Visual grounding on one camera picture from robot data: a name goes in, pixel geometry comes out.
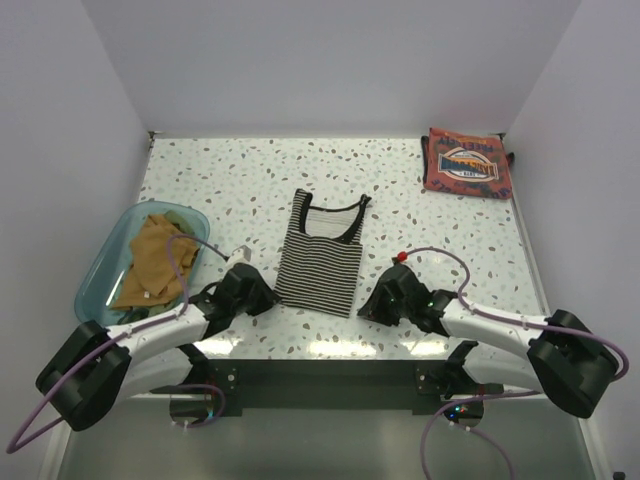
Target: tank top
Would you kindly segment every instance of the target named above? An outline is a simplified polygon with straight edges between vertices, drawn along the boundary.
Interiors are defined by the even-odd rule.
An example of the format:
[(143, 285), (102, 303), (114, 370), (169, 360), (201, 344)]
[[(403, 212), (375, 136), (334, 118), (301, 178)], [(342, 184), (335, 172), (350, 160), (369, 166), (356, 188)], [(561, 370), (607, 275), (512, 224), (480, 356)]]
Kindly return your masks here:
[(362, 260), (360, 234), (370, 197), (340, 209), (311, 205), (298, 189), (284, 239), (275, 291), (289, 307), (349, 317)]

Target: wall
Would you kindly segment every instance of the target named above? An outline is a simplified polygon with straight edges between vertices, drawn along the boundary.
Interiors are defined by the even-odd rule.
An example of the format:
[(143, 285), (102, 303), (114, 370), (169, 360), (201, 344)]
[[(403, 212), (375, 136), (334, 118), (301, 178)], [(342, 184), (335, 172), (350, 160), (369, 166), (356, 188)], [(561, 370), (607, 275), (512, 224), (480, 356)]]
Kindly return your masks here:
[(618, 342), (631, 374), (597, 413), (613, 466), (640, 478), (640, 4), (583, 0), (507, 135), (552, 307)]
[(148, 130), (504, 131), (579, 0), (83, 0)]
[[(0, 2), (3, 450), (77, 325), (73, 297), (133, 199), (146, 138), (81, 3)], [(0, 478), (36, 478), (46, 446), (2, 452)]]

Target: speckled tablecloth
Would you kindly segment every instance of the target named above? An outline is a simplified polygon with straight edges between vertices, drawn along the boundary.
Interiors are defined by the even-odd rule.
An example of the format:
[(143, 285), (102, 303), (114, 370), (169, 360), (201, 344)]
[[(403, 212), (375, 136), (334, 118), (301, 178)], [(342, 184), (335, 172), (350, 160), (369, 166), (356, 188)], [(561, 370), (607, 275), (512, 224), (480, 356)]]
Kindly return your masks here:
[[(425, 335), (409, 321), (387, 328), (355, 316), (391, 257), (417, 246), (446, 248), (469, 263), (469, 297), (486, 305), (540, 313), (510, 201), (462, 197), (422, 188), (418, 139), (165, 139), (155, 140), (140, 201), (191, 206), (211, 222), (209, 242), (230, 253), (246, 244), (252, 263), (275, 285), (296, 188), (314, 205), (339, 208), (363, 193), (364, 255), (351, 318), (281, 305), (198, 343), (211, 358), (439, 359), (458, 339)], [(408, 262), (428, 288), (454, 289), (463, 272), (453, 260), (420, 255)], [(221, 277), (211, 252), (193, 281)]]

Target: teal plastic bin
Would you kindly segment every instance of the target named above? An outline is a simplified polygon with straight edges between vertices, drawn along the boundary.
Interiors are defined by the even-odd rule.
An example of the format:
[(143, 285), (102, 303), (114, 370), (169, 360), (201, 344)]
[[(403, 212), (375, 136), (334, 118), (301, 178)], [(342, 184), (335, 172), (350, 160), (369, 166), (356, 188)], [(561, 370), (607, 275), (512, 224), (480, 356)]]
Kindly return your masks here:
[[(91, 265), (76, 295), (75, 311), (78, 320), (95, 320), (105, 327), (115, 325), (125, 312), (111, 310), (109, 305), (118, 298), (122, 282), (129, 271), (133, 255), (129, 242), (138, 235), (150, 214), (163, 214), (173, 210), (193, 228), (195, 236), (209, 239), (209, 221), (202, 213), (189, 207), (167, 202), (142, 202), (129, 208), (111, 231), (98, 257)], [(192, 279), (202, 261), (204, 249), (200, 249), (189, 279)]]

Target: brown cloth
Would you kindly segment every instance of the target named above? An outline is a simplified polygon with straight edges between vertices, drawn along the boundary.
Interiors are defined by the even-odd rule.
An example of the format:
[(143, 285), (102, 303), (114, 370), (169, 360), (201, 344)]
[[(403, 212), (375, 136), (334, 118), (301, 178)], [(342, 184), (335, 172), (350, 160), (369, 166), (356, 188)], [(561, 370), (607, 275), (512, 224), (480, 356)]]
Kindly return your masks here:
[[(163, 305), (182, 293), (167, 257), (167, 240), (176, 233), (182, 232), (163, 215), (147, 217), (140, 233), (129, 243), (133, 264), (111, 308), (126, 310)], [(171, 243), (171, 256), (185, 279), (189, 278), (197, 253), (196, 242), (189, 238), (177, 238)]]

